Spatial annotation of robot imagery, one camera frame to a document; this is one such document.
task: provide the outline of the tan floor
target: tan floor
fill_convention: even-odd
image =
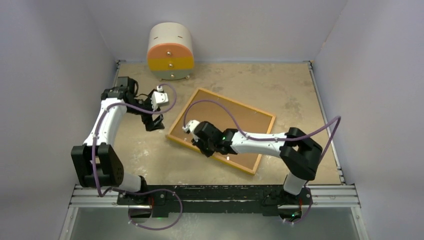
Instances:
[[[122,64],[119,76],[138,81],[139,93],[148,94],[163,83],[141,63]],[[284,182],[288,169],[279,158],[263,156],[256,174],[250,175],[166,139],[169,127],[198,87],[276,114],[272,133],[286,132],[289,127],[310,133],[324,124],[308,65],[304,63],[199,63],[190,79],[168,82],[176,88],[177,102],[164,114],[166,129],[146,132],[141,117],[127,113],[114,144],[125,171],[145,176],[147,184]],[[165,91],[172,100],[171,90]],[[321,132],[313,139],[324,146],[328,140],[327,132]],[[340,184],[331,148],[311,184]]]

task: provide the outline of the cylindrical drawer unit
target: cylindrical drawer unit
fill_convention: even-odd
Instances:
[[[175,22],[154,26],[148,40],[147,64],[161,79],[189,78],[195,66],[189,30]]]

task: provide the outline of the black mounting plate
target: black mounting plate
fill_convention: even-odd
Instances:
[[[168,189],[182,201],[183,213],[238,213],[280,216],[279,206],[309,205],[309,191],[302,188],[298,196],[283,190],[283,185],[148,185],[148,190]],[[179,213],[180,204],[172,193],[158,191],[146,196],[124,194],[118,196],[118,205],[153,204],[152,217],[166,218]]]

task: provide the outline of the yellow drawer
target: yellow drawer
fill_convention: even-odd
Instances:
[[[150,58],[147,60],[151,71],[170,71],[192,69],[195,66],[193,57]]]

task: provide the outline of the small white object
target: small white object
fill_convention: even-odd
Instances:
[[[306,180],[298,178],[290,172],[284,181],[283,189],[289,194],[297,196],[301,192],[305,183]]]
[[[151,105],[153,111],[156,111],[159,107],[166,106],[170,104],[170,100],[168,99],[168,94],[164,92],[154,91],[151,96]]]
[[[190,121],[189,121],[189,122],[185,125],[185,127],[184,127],[184,126],[182,127],[182,130],[183,130],[186,134],[190,133],[190,134],[193,136],[193,139],[194,139],[196,142],[199,140],[199,138],[198,138],[198,136],[196,136],[196,135],[194,134],[194,131],[195,131],[196,127],[197,127],[199,124],[200,124],[200,122],[199,122],[199,121],[197,121],[197,120],[190,120]]]
[[[138,192],[142,188],[142,180],[135,174],[124,172],[122,182],[118,188],[128,192]]]
[[[162,86],[156,86],[156,91],[163,93],[164,92],[164,88]]]

